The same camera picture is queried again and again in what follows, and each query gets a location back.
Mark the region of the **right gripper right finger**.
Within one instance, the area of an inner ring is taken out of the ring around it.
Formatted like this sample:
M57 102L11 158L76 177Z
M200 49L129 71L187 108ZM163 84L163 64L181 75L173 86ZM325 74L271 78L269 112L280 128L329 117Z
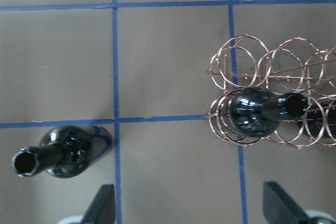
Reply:
M265 181L262 193L263 215L269 224L309 223L310 217L275 181Z

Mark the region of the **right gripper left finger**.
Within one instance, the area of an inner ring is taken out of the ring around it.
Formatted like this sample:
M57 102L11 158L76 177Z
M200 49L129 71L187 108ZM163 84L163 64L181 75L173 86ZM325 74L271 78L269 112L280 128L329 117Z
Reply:
M102 185L85 212L81 223L115 223L115 203L114 184Z

